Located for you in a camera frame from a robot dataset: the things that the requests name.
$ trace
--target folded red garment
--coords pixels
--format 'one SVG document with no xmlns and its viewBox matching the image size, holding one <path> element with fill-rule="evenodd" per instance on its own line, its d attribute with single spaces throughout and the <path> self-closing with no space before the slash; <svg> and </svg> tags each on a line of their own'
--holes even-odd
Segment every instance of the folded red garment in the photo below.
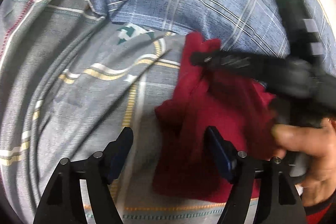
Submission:
<svg viewBox="0 0 336 224">
<path fill-rule="evenodd" d="M 258 82 L 223 71 L 192 66 L 193 52 L 219 49 L 219 39 L 203 42 L 201 34 L 188 34 L 173 98 L 155 109 L 162 132 L 162 150 L 153 188 L 156 193 L 226 202 L 231 185 L 222 179 L 209 151 L 204 131 L 216 126 L 237 150 L 258 159 L 272 156 L 272 117 L 268 103 L 274 95 Z M 258 197 L 257 184 L 252 198 Z"/>
</svg>

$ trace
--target red cloth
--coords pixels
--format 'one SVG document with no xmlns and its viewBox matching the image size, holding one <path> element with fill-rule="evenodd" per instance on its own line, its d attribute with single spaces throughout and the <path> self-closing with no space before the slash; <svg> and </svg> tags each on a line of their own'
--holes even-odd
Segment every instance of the red cloth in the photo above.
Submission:
<svg viewBox="0 0 336 224">
<path fill-rule="evenodd" d="M 268 159 L 275 147 L 269 132 L 268 103 L 274 95 L 252 79 L 192 66 L 195 51 L 220 47 L 219 39 L 203 42 L 199 33 L 186 36 L 178 83 L 171 100 L 155 109 L 163 141 L 154 191 L 168 196 L 226 202 L 231 185 L 222 179 L 203 144 L 207 126 L 216 126 L 237 150 Z M 252 198 L 258 197 L 254 186 Z"/>
<path fill-rule="evenodd" d="M 318 213 L 315 213 L 313 215 L 308 215 L 307 216 L 308 224 L 318 224 L 321 221 L 321 219 L 323 218 L 323 216 L 326 214 L 326 212 L 329 210 L 330 205 L 327 208 L 319 211 Z"/>
</svg>

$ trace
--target screw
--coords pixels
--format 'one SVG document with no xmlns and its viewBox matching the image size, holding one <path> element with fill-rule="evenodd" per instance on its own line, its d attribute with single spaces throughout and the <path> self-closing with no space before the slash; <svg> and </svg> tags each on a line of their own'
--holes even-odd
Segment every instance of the screw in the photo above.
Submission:
<svg viewBox="0 0 336 224">
<path fill-rule="evenodd" d="M 238 151 L 238 156 L 241 158 L 245 158 L 247 156 L 247 153 L 245 151 Z"/>
<path fill-rule="evenodd" d="M 276 164 L 281 163 L 281 159 L 280 159 L 279 157 L 273 157 L 272 160 L 273 160 Z"/>
<path fill-rule="evenodd" d="M 204 59 L 204 63 L 207 63 L 211 60 L 211 56 L 207 57 L 206 59 Z"/>
<path fill-rule="evenodd" d="M 59 163 L 62 164 L 62 165 L 67 164 L 68 162 L 69 162 L 68 158 L 63 158 L 59 161 Z"/>
<path fill-rule="evenodd" d="M 100 158 L 101 156 L 103 156 L 103 152 L 101 152 L 101 151 L 97 151 L 97 152 L 93 153 L 93 156 L 94 156 L 96 159 L 98 159 L 98 158 Z"/>
</svg>

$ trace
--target human hand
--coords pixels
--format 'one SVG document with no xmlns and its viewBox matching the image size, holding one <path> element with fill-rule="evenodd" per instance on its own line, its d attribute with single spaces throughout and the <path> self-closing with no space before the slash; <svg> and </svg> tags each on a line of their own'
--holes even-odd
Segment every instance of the human hand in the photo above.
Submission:
<svg viewBox="0 0 336 224">
<path fill-rule="evenodd" d="M 312 156 L 302 194 L 303 206 L 313 206 L 327 200 L 336 190 L 336 132 L 325 118 L 322 128 L 300 128 L 277 124 L 272 135 L 279 149 L 275 156 L 283 158 L 286 150 L 304 152 Z"/>
</svg>

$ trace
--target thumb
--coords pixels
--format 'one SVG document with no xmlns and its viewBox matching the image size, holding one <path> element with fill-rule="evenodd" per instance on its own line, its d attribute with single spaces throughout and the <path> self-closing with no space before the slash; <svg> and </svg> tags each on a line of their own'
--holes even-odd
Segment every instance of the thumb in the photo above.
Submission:
<svg viewBox="0 0 336 224">
<path fill-rule="evenodd" d="M 302 128 L 277 124 L 272 128 L 276 143 L 286 150 L 304 152 L 311 156 L 326 155 L 326 147 L 333 127 L 329 120 L 323 119 L 322 128 Z"/>
</svg>

